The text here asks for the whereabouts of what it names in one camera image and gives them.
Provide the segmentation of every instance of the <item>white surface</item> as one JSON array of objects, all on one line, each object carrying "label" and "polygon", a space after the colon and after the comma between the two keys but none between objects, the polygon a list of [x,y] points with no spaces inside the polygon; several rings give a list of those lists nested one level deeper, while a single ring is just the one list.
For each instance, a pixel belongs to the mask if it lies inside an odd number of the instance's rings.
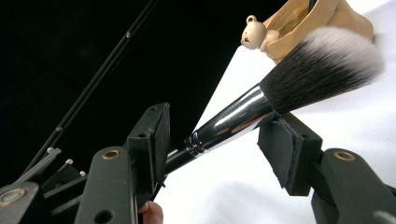
[{"label": "white surface", "polygon": [[[323,139],[322,149],[360,154],[382,181],[396,187],[396,0],[348,1],[375,26],[386,72],[375,84],[293,111]],[[274,63],[258,50],[237,49],[197,127],[258,83]],[[164,224],[315,223],[308,197],[279,186],[257,146],[259,130],[174,171],[156,202]]]}]

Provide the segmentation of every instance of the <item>silver metal ferrule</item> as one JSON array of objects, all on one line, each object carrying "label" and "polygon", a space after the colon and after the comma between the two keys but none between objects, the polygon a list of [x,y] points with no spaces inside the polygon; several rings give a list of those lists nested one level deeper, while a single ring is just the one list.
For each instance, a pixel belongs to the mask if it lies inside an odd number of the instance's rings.
[{"label": "silver metal ferrule", "polygon": [[186,150],[199,157],[277,116],[257,84],[188,136]]}]

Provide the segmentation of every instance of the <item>black bristles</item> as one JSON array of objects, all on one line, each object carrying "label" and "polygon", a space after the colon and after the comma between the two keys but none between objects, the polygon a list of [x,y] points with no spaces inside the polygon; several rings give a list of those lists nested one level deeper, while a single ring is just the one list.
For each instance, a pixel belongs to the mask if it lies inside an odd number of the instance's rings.
[{"label": "black bristles", "polygon": [[299,43],[260,83],[280,114],[373,83],[384,69],[381,53],[365,37],[322,27]]}]

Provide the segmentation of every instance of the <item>toy bear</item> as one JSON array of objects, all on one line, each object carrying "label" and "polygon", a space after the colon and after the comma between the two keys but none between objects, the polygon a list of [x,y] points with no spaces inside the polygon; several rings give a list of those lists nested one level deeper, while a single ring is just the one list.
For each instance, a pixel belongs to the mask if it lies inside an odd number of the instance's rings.
[{"label": "toy bear", "polygon": [[260,49],[266,51],[268,43],[278,40],[279,32],[267,30],[265,25],[253,15],[247,17],[247,27],[242,33],[241,44],[248,49]]}]

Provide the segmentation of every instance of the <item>brush handle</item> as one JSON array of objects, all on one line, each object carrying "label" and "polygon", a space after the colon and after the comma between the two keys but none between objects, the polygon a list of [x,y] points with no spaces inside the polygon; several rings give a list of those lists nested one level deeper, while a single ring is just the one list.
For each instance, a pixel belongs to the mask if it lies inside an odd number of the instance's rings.
[{"label": "brush handle", "polygon": [[215,117],[189,135],[168,157],[166,173],[249,133],[278,114],[270,106],[259,84],[253,86]]}]

